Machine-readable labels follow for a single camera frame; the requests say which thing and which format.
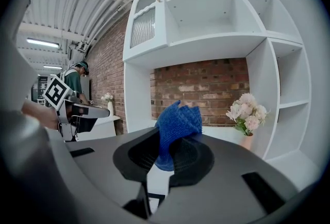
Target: pink flower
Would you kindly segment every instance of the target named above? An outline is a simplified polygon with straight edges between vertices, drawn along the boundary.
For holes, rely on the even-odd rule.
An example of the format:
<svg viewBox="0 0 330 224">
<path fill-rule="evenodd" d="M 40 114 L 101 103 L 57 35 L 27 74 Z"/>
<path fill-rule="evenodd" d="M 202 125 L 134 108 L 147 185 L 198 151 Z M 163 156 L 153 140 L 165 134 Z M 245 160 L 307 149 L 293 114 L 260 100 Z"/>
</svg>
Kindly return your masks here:
<svg viewBox="0 0 330 224">
<path fill-rule="evenodd" d="M 248 104 L 252 108 L 257 106 L 257 101 L 255 97 L 250 93 L 244 93 L 243 95 L 241 95 L 239 101 L 241 102 L 241 104 Z"/>
<path fill-rule="evenodd" d="M 259 127 L 259 119 L 255 116 L 248 116 L 245 120 L 244 125 L 249 131 L 256 130 Z"/>
<path fill-rule="evenodd" d="M 256 106 L 255 110 L 256 110 L 256 113 L 255 113 L 256 118 L 261 121 L 265 120 L 266 115 L 267 115 L 267 110 L 265 109 L 265 107 L 262 105 L 258 105 L 258 106 Z"/>
<path fill-rule="evenodd" d="M 252 110 L 253 110 L 252 107 L 250 107 L 250 106 L 249 106 L 248 104 L 246 104 L 246 103 L 243 103 L 243 104 L 242 104 L 242 107 L 241 107 L 241 112 L 242 112 L 242 114 L 241 114 L 241 118 L 242 118 L 242 119 L 246 119 L 249 115 L 252 114 Z"/>
<path fill-rule="evenodd" d="M 241 115 L 242 113 L 242 106 L 235 104 L 230 107 L 230 111 L 226 113 L 226 116 L 229 117 L 231 120 L 236 121 L 236 119 Z"/>
</svg>

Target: white counter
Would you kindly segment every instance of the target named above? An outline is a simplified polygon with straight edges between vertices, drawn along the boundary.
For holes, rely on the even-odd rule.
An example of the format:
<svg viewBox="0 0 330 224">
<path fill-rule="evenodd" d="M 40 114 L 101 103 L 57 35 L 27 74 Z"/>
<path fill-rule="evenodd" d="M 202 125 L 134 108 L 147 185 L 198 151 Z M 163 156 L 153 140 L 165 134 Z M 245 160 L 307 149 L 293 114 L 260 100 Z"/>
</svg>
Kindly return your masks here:
<svg viewBox="0 0 330 224">
<path fill-rule="evenodd" d="M 119 119 L 120 118 L 117 116 L 97 119 L 93 129 L 90 132 L 78 133 L 79 141 L 116 136 L 113 122 Z"/>
</svg>

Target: blue towel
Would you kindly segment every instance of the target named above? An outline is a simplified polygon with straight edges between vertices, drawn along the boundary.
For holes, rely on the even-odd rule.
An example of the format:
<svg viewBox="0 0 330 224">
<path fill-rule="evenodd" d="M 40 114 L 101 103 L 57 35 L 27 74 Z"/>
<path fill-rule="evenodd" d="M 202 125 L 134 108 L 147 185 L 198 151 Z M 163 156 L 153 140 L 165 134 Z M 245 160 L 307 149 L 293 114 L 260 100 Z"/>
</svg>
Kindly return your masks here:
<svg viewBox="0 0 330 224">
<path fill-rule="evenodd" d="M 155 165 L 163 171 L 173 171 L 173 160 L 169 153 L 175 140 L 195 133 L 202 133 L 202 117 L 199 107 L 178 107 L 180 100 L 167 107 L 159 116 L 159 156 Z"/>
</svg>

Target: brick wall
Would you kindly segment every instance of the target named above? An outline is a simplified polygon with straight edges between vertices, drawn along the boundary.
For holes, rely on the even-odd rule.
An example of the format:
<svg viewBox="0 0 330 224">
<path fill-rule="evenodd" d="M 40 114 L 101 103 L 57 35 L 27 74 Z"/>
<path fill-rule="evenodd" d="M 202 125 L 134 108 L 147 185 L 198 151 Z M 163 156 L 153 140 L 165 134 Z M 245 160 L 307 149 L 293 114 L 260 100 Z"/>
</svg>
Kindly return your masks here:
<svg viewBox="0 0 330 224">
<path fill-rule="evenodd" d="M 186 63 L 155 69 L 150 75 L 152 117 L 177 100 L 199 106 L 203 124 L 233 126 L 226 117 L 234 100 L 249 92 L 245 58 Z"/>
<path fill-rule="evenodd" d="M 117 22 L 95 45 L 87 57 L 91 79 L 91 99 L 95 105 L 107 107 L 101 97 L 109 92 L 114 96 L 116 134 L 127 133 L 124 105 L 123 47 L 128 14 Z"/>
</svg>

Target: fluorescent light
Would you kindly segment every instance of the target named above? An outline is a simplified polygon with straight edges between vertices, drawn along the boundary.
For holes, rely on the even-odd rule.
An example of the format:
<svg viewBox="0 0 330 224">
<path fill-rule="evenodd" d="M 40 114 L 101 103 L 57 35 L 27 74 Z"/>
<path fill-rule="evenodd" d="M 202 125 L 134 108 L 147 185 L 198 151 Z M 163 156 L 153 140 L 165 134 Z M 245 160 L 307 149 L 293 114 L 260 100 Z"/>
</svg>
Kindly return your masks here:
<svg viewBox="0 0 330 224">
<path fill-rule="evenodd" d="M 32 44 L 48 46 L 48 47 L 53 47 L 53 48 L 57 48 L 57 49 L 60 48 L 58 43 L 54 43 L 54 42 L 43 41 L 43 40 L 35 40 L 35 39 L 31 39 L 31 38 L 27 38 L 26 41 L 28 43 L 32 43 Z"/>
<path fill-rule="evenodd" d="M 60 69 L 60 70 L 62 70 L 62 67 L 59 67 L 59 66 L 48 66 L 48 65 L 44 65 L 43 67 L 44 68 L 51 68 L 51 69 Z"/>
</svg>

